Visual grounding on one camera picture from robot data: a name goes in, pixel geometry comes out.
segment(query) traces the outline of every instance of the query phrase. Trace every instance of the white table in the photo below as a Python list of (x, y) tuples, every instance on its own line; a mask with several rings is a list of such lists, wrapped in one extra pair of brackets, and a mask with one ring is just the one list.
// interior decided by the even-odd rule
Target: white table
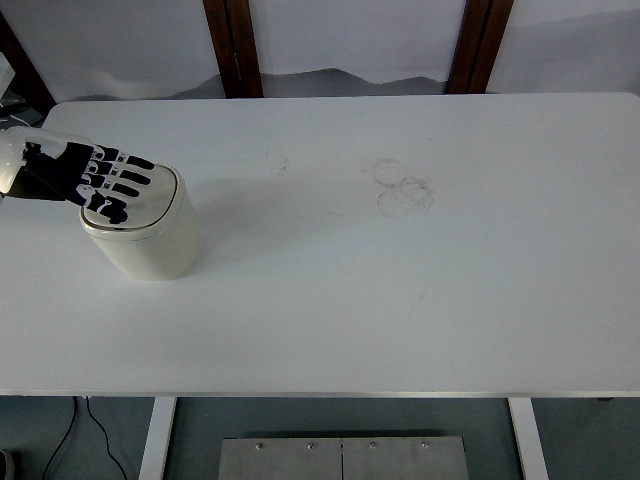
[(0, 393), (640, 394), (631, 94), (68, 103), (183, 174), (195, 268), (131, 281), (71, 204), (0, 211)]

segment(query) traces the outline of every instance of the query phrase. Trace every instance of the black cable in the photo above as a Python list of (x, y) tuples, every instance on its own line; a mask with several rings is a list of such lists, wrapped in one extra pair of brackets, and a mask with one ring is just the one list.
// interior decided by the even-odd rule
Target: black cable
[(116, 459), (116, 457), (114, 457), (111, 454), (111, 449), (109, 448), (109, 435), (107, 435), (107, 431), (104, 429), (104, 427), (102, 426), (102, 424), (98, 421), (98, 419), (96, 417), (93, 416), (93, 413), (91, 413), (91, 408), (89, 407), (89, 397), (85, 397), (86, 401), (87, 401), (87, 412), (89, 412), (89, 416), (91, 417), (91, 420), (93, 420), (96, 425), (98, 425), (100, 427), (100, 430), (102, 430), (102, 433), (104, 433), (104, 439), (107, 443), (107, 455), (109, 455), (109, 458), (111, 460), (113, 460), (115, 462), (116, 465), (118, 465), (118, 468), (120, 469), (120, 472), (122, 472), (122, 476), (124, 477), (124, 480), (129, 480), (127, 478), (127, 474), (124, 471), (124, 468), (122, 468), (122, 465), (120, 464), (120, 462)]
[(49, 461), (47, 462), (47, 466), (44, 468), (44, 473), (42, 474), (42, 480), (44, 480), (45, 477), (47, 476), (47, 471), (51, 466), (51, 462), (53, 462), (53, 459), (58, 453), (58, 450), (62, 448), (62, 445), (67, 440), (67, 437), (69, 436), (69, 432), (71, 432), (71, 427), (73, 427), (73, 424), (76, 421), (76, 414), (78, 413), (78, 402), (76, 401), (76, 397), (71, 397), (71, 398), (73, 400), (73, 417), (71, 417), (71, 423), (69, 424), (69, 428), (67, 428), (67, 433), (64, 434), (64, 437), (62, 437), (62, 440), (58, 444), (58, 448), (56, 448), (55, 452), (53, 452), (53, 455), (51, 455), (51, 457), (49, 458)]

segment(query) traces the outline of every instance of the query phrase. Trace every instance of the floor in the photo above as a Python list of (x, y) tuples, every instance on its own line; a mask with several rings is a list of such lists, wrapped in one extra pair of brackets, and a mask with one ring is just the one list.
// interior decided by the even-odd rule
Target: floor
[[(84, 399), (47, 478), (122, 478)], [(151, 398), (92, 398), (91, 410), (129, 479), (137, 478)], [(640, 478), (640, 399), (537, 399), (534, 410), (551, 480)], [(0, 397), (0, 449), (16, 454), (20, 480), (42, 478), (72, 417), (69, 397)], [(521, 479), (502, 399), (183, 398), (166, 480), (217, 478), (223, 438), (461, 435), (469, 478)]]

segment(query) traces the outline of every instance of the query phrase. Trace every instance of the metal plate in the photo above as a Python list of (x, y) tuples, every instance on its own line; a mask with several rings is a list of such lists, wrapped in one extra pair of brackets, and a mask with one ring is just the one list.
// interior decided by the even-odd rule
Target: metal plate
[(219, 480), (340, 480), (339, 438), (225, 439)]
[(345, 438), (343, 480), (468, 480), (462, 437)]
[(219, 480), (468, 480), (461, 437), (225, 439)]

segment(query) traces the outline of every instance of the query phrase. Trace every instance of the white container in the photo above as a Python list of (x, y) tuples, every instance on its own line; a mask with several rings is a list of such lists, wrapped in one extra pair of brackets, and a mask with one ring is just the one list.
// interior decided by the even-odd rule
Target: white container
[(156, 164), (153, 188), (127, 206), (117, 227), (80, 209), (85, 231), (122, 272), (139, 280), (170, 280), (191, 266), (200, 249), (200, 225), (180, 174)]

